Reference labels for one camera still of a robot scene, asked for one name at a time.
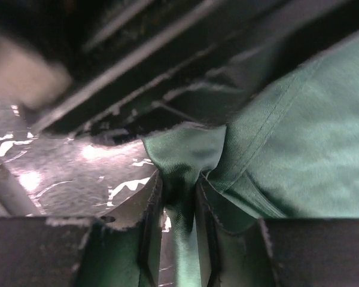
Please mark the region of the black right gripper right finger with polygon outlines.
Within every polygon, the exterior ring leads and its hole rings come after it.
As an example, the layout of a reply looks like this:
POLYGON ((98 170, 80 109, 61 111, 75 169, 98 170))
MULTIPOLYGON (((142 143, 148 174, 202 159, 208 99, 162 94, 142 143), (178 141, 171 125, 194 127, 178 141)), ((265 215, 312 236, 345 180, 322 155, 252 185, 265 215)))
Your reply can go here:
POLYGON ((258 219, 196 188, 202 286, 359 286, 359 219, 258 219))

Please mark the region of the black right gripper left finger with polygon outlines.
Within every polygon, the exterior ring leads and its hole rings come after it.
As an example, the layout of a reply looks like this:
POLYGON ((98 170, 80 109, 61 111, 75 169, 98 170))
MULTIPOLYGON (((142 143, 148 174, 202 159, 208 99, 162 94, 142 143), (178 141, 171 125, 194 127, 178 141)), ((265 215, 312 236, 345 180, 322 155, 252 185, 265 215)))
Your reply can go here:
POLYGON ((0 286, 157 286, 162 180, 102 218, 0 218, 0 286))

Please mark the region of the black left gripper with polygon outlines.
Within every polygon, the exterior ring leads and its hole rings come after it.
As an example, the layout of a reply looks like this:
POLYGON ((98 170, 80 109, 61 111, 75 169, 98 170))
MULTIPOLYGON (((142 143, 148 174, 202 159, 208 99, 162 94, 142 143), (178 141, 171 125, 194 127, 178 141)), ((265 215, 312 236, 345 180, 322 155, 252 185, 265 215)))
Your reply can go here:
POLYGON ((359 1, 117 1, 80 47, 73 85, 20 114, 56 135, 220 126, 358 31, 359 1))

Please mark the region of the dark green cloth napkin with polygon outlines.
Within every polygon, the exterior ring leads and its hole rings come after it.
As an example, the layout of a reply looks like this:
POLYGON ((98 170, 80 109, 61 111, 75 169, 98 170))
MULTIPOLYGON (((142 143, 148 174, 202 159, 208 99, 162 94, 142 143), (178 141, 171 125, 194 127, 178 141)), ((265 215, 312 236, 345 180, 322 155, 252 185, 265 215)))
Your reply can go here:
POLYGON ((178 286, 200 286, 196 182, 257 218, 359 218, 359 36, 251 100, 235 121, 143 140, 159 169, 174 231, 178 286))

